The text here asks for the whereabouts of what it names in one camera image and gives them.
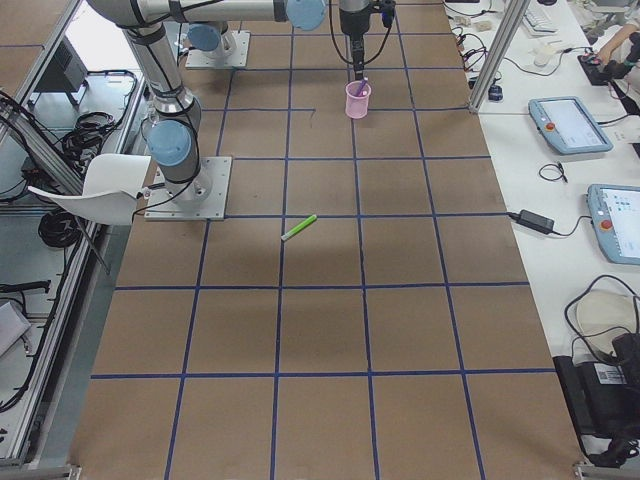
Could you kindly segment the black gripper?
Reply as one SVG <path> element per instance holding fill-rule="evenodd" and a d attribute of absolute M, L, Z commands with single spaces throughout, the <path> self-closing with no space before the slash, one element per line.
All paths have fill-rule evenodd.
<path fill-rule="evenodd" d="M 351 46 L 354 78 L 364 78 L 364 36 L 370 28 L 372 5 L 370 0 L 339 0 L 340 28 Z"/>

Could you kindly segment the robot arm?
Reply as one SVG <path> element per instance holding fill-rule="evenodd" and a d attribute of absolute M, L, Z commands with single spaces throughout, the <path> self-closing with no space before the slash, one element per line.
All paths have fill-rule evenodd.
<path fill-rule="evenodd" d="M 313 30 L 324 20 L 323 1 L 91 1 L 103 18 L 119 27 L 154 94 L 159 123 L 169 120 L 191 129 L 186 159 L 175 167 L 161 165 L 167 195 L 179 203 L 201 203 L 211 192 L 212 180 L 200 160 L 198 128 L 201 107 L 184 86 L 164 22 L 210 23 L 226 21 L 290 22 Z"/>
<path fill-rule="evenodd" d="M 355 78 L 364 78 L 364 36 L 370 28 L 370 16 L 382 8 L 377 1 L 340 1 L 340 28 L 350 41 L 350 58 L 341 60 L 352 66 Z M 329 1 L 202 1 L 183 4 L 179 12 L 189 24 L 192 46 L 203 52 L 223 50 L 227 41 L 227 22 L 255 20 L 290 22 L 294 27 L 311 31 L 325 18 L 332 17 Z"/>

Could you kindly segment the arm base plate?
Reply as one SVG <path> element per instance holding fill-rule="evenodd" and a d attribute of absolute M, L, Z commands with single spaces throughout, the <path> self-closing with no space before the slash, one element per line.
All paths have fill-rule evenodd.
<path fill-rule="evenodd" d="M 174 198 L 182 186 L 167 183 L 157 167 L 154 183 L 164 183 L 164 186 L 152 191 L 149 198 L 152 207 L 143 212 L 144 218 L 148 221 L 223 220 L 231 170 L 230 156 L 202 157 L 198 176 Z"/>
<path fill-rule="evenodd" d="M 186 68 L 191 70 L 243 69 L 247 65 L 250 32 L 227 30 L 221 33 L 209 25 L 192 25 Z"/>

